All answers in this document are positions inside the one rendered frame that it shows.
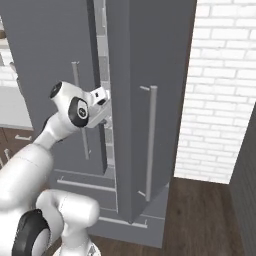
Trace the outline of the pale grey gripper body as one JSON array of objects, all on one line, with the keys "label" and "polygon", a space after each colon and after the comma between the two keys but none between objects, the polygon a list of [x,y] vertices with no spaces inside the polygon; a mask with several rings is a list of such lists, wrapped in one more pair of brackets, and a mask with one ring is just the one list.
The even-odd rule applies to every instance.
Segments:
[{"label": "pale grey gripper body", "polygon": [[89,108],[89,121],[87,128],[94,128],[111,114],[111,101],[104,104],[95,104]]}]

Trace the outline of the grey fridge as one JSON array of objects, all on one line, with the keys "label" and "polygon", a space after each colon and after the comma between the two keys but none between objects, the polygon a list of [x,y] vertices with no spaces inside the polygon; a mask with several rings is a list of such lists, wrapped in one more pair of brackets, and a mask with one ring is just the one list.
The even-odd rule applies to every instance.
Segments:
[{"label": "grey fridge", "polygon": [[[106,0],[93,0],[93,2],[100,85],[104,85],[111,92]],[[118,214],[113,122],[108,127],[98,125],[86,130],[86,133],[90,159],[85,159],[82,133],[77,132],[54,146],[54,169],[113,179],[116,189],[114,210]]]}]

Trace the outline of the grey fridge door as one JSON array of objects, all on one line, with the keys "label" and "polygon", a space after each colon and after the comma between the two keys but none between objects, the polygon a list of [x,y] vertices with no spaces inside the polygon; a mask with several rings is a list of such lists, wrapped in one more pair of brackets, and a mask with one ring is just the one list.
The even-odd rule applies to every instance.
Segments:
[{"label": "grey fridge door", "polygon": [[[118,214],[132,223],[173,176],[197,0],[106,0]],[[151,200],[149,93],[158,87]]]},{"label": "grey fridge door", "polygon": [[51,89],[74,81],[90,92],[100,86],[93,0],[0,0],[0,17],[35,135],[57,112]]}]

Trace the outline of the dark grey counter side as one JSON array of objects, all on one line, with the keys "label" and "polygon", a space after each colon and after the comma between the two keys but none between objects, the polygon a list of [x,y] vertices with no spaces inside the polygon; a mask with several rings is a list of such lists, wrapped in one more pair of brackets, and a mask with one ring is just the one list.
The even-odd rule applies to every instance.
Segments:
[{"label": "dark grey counter side", "polygon": [[230,180],[245,256],[256,256],[256,103]]}]

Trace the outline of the grey freezer drawer front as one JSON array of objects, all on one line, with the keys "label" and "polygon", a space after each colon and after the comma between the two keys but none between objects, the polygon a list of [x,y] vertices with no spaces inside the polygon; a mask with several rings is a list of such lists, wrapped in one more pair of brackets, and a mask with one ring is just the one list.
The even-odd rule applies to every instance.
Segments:
[{"label": "grey freezer drawer front", "polygon": [[[159,195],[146,207],[134,222],[144,224],[147,229],[99,221],[88,229],[91,235],[161,248],[164,236],[169,187],[165,186]],[[101,208],[100,217],[123,220],[115,210]]]},{"label": "grey freezer drawer front", "polygon": [[116,208],[116,192],[58,184],[57,179],[115,188],[113,179],[54,169],[49,177],[49,187],[53,190],[66,191],[75,201],[97,201],[101,208]]}]

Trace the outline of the brown wooden drawer front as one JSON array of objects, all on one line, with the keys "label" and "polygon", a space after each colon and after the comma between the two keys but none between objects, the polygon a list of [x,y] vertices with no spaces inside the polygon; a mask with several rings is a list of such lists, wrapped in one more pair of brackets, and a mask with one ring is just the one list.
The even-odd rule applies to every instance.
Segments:
[{"label": "brown wooden drawer front", "polygon": [[33,138],[33,131],[32,130],[21,130],[21,129],[12,129],[12,128],[4,128],[4,135],[6,137],[7,143],[11,146],[15,145],[15,146],[25,146],[29,143],[32,142],[31,141],[23,141],[23,140],[16,140],[14,137],[15,135],[19,134],[20,136],[32,136]]}]

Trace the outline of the brown wooden cupboard door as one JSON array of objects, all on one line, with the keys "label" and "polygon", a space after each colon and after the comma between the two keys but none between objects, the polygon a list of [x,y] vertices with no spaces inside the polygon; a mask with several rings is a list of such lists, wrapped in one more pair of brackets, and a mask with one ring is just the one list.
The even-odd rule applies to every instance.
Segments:
[{"label": "brown wooden cupboard door", "polygon": [[8,162],[4,154],[4,149],[9,149],[10,158],[17,153],[22,147],[21,146],[11,146],[7,143],[6,137],[4,135],[4,128],[0,127],[0,169]]}]

